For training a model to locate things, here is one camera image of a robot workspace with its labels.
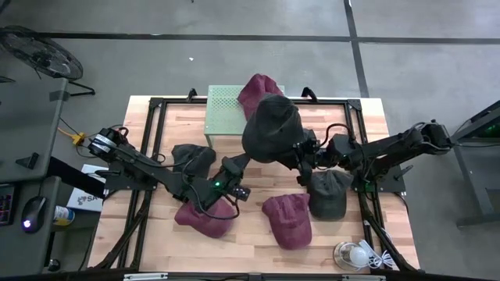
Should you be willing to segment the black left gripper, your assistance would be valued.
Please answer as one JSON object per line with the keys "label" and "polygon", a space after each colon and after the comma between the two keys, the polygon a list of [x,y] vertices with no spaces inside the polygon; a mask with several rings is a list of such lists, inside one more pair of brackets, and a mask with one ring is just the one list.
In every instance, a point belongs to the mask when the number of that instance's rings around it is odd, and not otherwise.
{"label": "black left gripper", "polygon": [[233,158],[223,157],[219,172],[212,178],[212,187],[222,194],[241,195],[243,170],[250,160],[246,153]]}

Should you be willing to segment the dark grey baseball cap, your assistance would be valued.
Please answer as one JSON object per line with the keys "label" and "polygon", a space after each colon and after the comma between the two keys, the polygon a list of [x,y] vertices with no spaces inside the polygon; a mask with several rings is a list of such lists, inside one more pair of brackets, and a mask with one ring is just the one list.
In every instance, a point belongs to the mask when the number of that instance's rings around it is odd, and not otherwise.
{"label": "dark grey baseball cap", "polygon": [[314,172],[306,187],[311,215],[323,221],[343,219],[352,182],[351,174],[336,169]]}
{"label": "dark grey baseball cap", "polygon": [[210,166],[216,160],[216,152],[205,146],[196,144],[177,144],[171,151],[174,172],[185,171],[187,174],[207,178]]}
{"label": "dark grey baseball cap", "polygon": [[242,147],[253,160],[297,166],[294,145],[305,140],[302,119],[295,104],[285,96],[265,94],[248,120]]}

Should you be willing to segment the maroon baseball cap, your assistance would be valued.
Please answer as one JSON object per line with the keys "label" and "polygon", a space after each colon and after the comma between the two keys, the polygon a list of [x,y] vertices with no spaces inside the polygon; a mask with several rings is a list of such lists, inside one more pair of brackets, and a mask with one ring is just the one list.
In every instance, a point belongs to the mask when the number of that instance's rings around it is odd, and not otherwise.
{"label": "maroon baseball cap", "polygon": [[249,120],[266,94],[284,95],[275,80],[260,73],[251,77],[241,90],[237,101],[241,105],[245,119]]}
{"label": "maroon baseball cap", "polygon": [[[231,217],[234,215],[234,209],[224,199],[219,199],[210,207],[208,213],[217,217]],[[190,226],[201,234],[211,238],[223,237],[233,226],[232,219],[213,219],[205,213],[197,212],[191,201],[183,204],[178,209],[174,220],[179,225]]]}
{"label": "maroon baseball cap", "polygon": [[270,197],[262,204],[277,244],[285,250],[307,247],[312,241],[308,194]]}

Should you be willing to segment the white light bulb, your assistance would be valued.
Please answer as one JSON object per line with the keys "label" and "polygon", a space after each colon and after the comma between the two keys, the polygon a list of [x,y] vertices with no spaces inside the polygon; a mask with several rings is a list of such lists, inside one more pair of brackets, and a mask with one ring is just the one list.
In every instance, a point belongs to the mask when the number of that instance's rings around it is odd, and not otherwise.
{"label": "white light bulb", "polygon": [[356,268],[364,268],[368,265],[370,257],[365,250],[359,246],[353,247],[349,253],[348,258],[350,263]]}

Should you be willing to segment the yellow power connector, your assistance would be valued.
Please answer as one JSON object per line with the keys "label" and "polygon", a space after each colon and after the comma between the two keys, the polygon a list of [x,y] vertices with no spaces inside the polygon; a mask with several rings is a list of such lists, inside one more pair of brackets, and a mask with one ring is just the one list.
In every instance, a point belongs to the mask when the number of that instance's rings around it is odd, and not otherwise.
{"label": "yellow power connector", "polygon": [[82,145],[86,138],[85,133],[68,133],[65,130],[62,130],[61,128],[58,128],[58,131],[63,135],[69,137],[72,140],[72,144],[75,146]]}

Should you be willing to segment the black diagonal bar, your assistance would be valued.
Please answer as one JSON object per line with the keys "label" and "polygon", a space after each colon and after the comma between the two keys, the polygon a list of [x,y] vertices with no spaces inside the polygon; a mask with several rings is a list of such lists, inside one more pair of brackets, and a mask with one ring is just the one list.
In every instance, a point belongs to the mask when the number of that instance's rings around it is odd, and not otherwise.
{"label": "black diagonal bar", "polygon": [[65,162],[51,157],[48,164],[48,176],[58,176],[65,184],[80,189],[87,194],[104,199],[105,184]]}

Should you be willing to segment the white and yellow can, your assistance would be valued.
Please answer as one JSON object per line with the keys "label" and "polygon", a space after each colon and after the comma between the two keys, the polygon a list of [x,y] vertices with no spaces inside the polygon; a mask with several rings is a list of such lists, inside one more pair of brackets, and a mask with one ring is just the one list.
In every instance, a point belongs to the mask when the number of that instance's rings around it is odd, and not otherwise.
{"label": "white and yellow can", "polygon": [[67,207],[56,205],[52,224],[54,226],[69,226],[75,219],[75,212]]}

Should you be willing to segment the black wedge block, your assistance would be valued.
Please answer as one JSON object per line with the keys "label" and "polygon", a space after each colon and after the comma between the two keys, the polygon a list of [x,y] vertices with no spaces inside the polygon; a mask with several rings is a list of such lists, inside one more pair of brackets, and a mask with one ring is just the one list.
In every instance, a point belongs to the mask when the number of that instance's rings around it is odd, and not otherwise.
{"label": "black wedge block", "polygon": [[18,158],[15,163],[17,165],[20,165],[26,169],[34,169],[36,166],[36,163],[38,161],[39,154],[36,152],[33,152],[30,156],[26,158]]}

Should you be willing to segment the black computer mouse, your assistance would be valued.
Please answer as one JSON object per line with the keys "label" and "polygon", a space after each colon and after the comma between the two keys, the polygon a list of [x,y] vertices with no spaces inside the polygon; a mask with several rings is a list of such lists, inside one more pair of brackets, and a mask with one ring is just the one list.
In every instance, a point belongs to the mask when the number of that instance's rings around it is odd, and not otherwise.
{"label": "black computer mouse", "polygon": [[36,233],[44,224],[47,198],[35,196],[24,205],[21,217],[21,228],[25,233]]}

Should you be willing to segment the grey desk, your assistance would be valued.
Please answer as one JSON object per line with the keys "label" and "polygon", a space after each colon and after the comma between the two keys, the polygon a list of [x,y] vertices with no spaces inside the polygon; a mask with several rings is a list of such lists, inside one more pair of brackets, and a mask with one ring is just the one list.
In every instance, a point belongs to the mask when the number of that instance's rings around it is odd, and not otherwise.
{"label": "grey desk", "polygon": [[[52,232],[56,199],[62,181],[57,176],[22,182],[16,188],[17,199],[11,225],[0,226],[0,277],[36,275],[42,272]],[[22,210],[37,195],[46,198],[42,227],[36,233],[22,230]]]}
{"label": "grey desk", "polygon": [[[66,79],[0,84],[0,183],[35,180],[48,170],[64,102]],[[39,154],[34,169],[18,158]]]}

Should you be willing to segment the black floor fan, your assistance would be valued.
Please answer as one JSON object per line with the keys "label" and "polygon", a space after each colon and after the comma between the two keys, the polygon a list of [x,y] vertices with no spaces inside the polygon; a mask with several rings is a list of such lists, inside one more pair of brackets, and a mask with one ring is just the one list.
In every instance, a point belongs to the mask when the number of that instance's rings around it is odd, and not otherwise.
{"label": "black floor fan", "polygon": [[0,27],[0,47],[31,67],[39,76],[66,79],[69,84],[85,89],[71,96],[96,95],[95,89],[78,83],[84,75],[81,62],[49,37],[19,25]]}

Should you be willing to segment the black backlit keyboard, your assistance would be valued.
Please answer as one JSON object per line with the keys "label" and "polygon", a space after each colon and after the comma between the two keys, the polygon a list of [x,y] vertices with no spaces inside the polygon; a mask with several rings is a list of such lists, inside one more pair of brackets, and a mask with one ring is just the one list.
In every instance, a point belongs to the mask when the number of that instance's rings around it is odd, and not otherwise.
{"label": "black backlit keyboard", "polygon": [[16,207],[16,187],[13,184],[0,184],[0,226],[13,223]]}

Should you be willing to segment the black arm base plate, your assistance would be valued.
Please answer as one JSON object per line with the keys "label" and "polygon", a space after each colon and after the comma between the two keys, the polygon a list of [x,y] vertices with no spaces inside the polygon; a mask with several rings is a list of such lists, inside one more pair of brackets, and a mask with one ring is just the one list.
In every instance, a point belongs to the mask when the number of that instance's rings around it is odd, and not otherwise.
{"label": "black arm base plate", "polygon": [[410,165],[404,169],[400,166],[390,168],[388,172],[375,178],[366,176],[363,178],[362,170],[357,169],[352,172],[353,181],[351,189],[355,192],[385,192],[385,193],[401,193],[405,192],[405,182],[403,176],[412,168]]}
{"label": "black arm base plate", "polygon": [[158,181],[134,167],[123,166],[119,162],[109,164],[110,174],[105,186],[110,190],[155,190]]}

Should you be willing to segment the black aluminium table frame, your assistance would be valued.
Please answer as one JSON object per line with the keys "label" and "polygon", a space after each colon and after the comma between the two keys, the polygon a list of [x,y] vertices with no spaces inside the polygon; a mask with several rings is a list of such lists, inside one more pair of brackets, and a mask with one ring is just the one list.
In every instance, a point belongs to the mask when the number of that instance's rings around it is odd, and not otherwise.
{"label": "black aluminium table frame", "polygon": [[[132,96],[124,126],[128,140],[141,147],[148,113],[152,112],[150,145],[154,139],[162,105],[156,97]],[[388,137],[384,110],[380,99],[362,99],[363,121],[368,141]],[[318,138],[331,123],[345,122],[345,105],[298,105],[304,127],[313,129]],[[171,149],[176,144],[207,145],[204,135],[205,105],[165,105],[166,116],[159,153],[171,163]],[[217,160],[210,176],[220,167],[220,159],[243,152],[239,136],[214,137]],[[277,273],[341,273],[333,258],[334,247],[340,242],[357,243],[364,238],[363,223],[357,194],[348,192],[345,217],[337,222],[312,219],[312,242],[301,250],[281,249],[271,233],[268,218],[262,213],[262,203],[268,197],[305,192],[296,182],[298,173],[279,163],[267,165],[250,162],[242,183],[252,189],[248,201],[239,203],[241,215],[233,221],[229,233],[220,239],[200,234],[189,226],[178,225],[174,215],[181,203],[175,201],[162,185],[152,194],[145,228],[139,270],[142,272],[277,272]],[[101,262],[121,237],[127,221],[130,190],[115,193],[103,205],[89,266]],[[409,216],[404,203],[393,194],[380,194],[379,201],[385,229],[405,260],[420,268]]]}

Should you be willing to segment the silver metal bracket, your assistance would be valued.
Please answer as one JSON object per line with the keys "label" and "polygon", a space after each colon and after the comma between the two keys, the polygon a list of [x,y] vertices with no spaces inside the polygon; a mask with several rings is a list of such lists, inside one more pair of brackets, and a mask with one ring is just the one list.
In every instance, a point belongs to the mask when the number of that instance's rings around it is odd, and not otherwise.
{"label": "silver metal bracket", "polygon": [[123,281],[160,281],[168,280],[168,278],[167,272],[146,272],[126,274],[123,276]]}
{"label": "silver metal bracket", "polygon": [[341,281],[387,281],[387,280],[385,276],[352,274],[352,275],[343,275],[341,277]]}

